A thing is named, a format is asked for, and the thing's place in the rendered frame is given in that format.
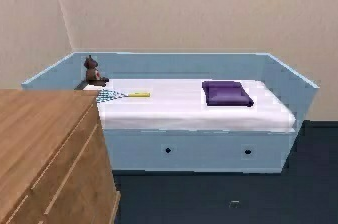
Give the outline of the pale blue bed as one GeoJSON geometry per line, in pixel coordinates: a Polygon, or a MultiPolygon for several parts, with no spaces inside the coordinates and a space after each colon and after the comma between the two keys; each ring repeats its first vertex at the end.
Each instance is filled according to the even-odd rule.
{"type": "Polygon", "coordinates": [[[269,53],[95,52],[102,89],[150,97],[97,103],[117,171],[278,173],[319,87],[269,53]],[[208,106],[203,81],[254,101],[208,106]]]}

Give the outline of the purple pillow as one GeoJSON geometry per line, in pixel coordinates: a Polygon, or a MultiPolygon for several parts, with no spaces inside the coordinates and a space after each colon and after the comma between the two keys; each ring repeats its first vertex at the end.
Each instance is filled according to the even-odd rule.
{"type": "Polygon", "coordinates": [[[208,106],[252,107],[254,101],[242,84],[236,81],[203,81],[202,89],[208,106]]]}

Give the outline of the blue checked cloth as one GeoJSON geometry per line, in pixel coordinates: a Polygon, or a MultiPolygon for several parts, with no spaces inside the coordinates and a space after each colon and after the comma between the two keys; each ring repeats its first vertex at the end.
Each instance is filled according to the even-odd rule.
{"type": "Polygon", "coordinates": [[[102,89],[98,92],[98,95],[96,97],[96,102],[105,103],[105,102],[120,99],[123,97],[126,97],[126,94],[117,92],[114,90],[102,89]]]}

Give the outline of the brown teddy bear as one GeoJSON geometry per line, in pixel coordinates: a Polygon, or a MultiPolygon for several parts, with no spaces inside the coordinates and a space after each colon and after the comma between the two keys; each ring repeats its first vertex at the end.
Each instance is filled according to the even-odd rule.
{"type": "Polygon", "coordinates": [[[98,62],[92,58],[91,55],[88,55],[84,62],[84,67],[86,68],[86,82],[89,85],[105,87],[109,82],[109,79],[103,77],[98,67],[98,62]]]}

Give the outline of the wooden chest of drawers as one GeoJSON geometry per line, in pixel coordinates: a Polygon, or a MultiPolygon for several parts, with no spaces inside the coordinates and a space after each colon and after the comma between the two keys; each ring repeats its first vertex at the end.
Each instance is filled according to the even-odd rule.
{"type": "Polygon", "coordinates": [[[94,91],[0,90],[0,224],[114,224],[94,91]]]}

